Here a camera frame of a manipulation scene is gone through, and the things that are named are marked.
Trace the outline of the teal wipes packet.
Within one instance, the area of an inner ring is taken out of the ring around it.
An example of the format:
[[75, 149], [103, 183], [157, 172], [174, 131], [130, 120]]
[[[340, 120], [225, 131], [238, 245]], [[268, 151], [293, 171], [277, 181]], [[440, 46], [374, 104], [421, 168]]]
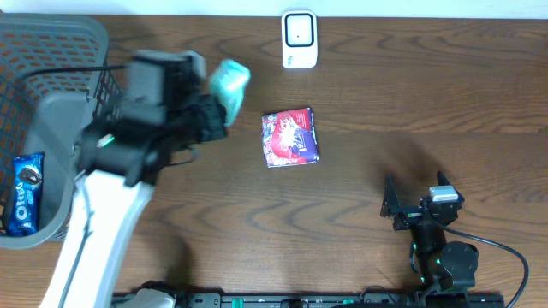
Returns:
[[244, 101], [245, 90], [251, 79], [251, 71], [242, 64], [224, 59], [209, 79], [209, 88], [219, 103], [225, 108], [225, 127], [235, 122]]

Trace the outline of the red purple snack packet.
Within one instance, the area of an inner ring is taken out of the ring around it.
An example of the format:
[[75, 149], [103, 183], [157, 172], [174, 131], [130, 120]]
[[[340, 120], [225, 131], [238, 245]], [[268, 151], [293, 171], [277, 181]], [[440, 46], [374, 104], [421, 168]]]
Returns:
[[314, 164], [319, 161], [311, 108], [264, 115], [261, 124], [262, 149], [268, 168]]

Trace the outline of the blue Oreo packet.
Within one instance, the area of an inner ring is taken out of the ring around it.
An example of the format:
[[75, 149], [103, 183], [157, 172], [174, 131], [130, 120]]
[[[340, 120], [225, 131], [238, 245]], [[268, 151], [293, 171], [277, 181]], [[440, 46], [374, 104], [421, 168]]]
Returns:
[[27, 236], [39, 230], [39, 204], [42, 196], [44, 153], [16, 157], [13, 208], [9, 217], [9, 236]]

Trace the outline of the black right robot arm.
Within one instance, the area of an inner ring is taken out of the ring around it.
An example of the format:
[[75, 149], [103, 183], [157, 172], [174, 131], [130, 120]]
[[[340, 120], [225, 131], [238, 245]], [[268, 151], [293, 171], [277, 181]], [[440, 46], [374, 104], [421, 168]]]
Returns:
[[458, 218], [464, 197], [442, 172], [437, 172], [437, 179], [416, 206], [409, 206], [400, 202], [387, 177], [380, 215], [393, 219], [394, 230], [411, 232], [417, 271], [427, 286], [437, 292], [466, 291], [475, 286], [479, 253], [468, 243], [446, 240], [444, 229]]

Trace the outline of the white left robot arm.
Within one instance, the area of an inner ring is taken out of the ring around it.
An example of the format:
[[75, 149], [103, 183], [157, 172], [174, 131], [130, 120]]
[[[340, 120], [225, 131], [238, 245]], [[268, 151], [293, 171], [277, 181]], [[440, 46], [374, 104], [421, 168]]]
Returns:
[[80, 132], [68, 232], [43, 307], [107, 307], [143, 210], [174, 153], [223, 139], [225, 109], [202, 93], [193, 51], [139, 50], [127, 90]]

